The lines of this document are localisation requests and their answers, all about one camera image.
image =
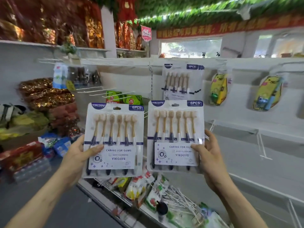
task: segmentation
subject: green package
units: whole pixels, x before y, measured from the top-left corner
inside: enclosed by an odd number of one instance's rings
[[[121,96],[122,92],[118,92],[118,91],[107,91],[107,99],[106,102],[114,102],[114,103],[121,103],[120,98],[122,98]]]
[[[141,95],[124,95],[124,104],[143,105]]]

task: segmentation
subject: red decoration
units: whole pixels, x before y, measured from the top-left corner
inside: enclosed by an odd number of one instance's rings
[[[119,13],[118,20],[121,22],[131,20],[134,22],[134,19],[137,18],[135,14],[135,0],[117,0],[119,3]]]

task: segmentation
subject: red sign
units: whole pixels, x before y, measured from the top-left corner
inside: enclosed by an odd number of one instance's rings
[[[151,41],[152,39],[152,32],[151,28],[146,27],[146,26],[141,26],[141,37],[145,42]]]
[[[216,23],[211,25],[191,26],[181,29],[165,29],[157,31],[157,38],[196,37],[222,35],[226,33],[268,30],[304,26],[303,15],[283,15],[263,17],[241,22]]]

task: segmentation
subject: floor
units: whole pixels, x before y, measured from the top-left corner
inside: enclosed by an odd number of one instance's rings
[[[17,185],[0,183],[0,227],[21,209],[25,203],[47,182],[61,162],[56,158],[51,162],[52,171],[31,181]],[[88,197],[76,186],[63,194],[56,205],[45,228],[80,228],[80,227],[111,227],[121,228],[111,216],[94,202],[88,203]]]

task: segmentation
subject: children's toothbrush package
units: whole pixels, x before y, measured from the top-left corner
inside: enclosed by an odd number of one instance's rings
[[[253,102],[253,109],[268,111],[281,99],[287,87],[288,73],[270,74],[263,78]]]
[[[82,177],[133,177],[142,172],[143,117],[141,105],[89,103],[84,151],[104,149],[90,157]]]
[[[202,101],[150,101],[147,168],[161,172],[202,173],[191,143],[204,143]]]
[[[203,65],[164,64],[162,86],[164,100],[200,100],[203,98],[202,85],[205,67]]]
[[[217,74],[212,77],[210,88],[209,103],[210,105],[221,105],[231,88],[232,84],[232,69],[227,70],[226,62],[220,64]]]

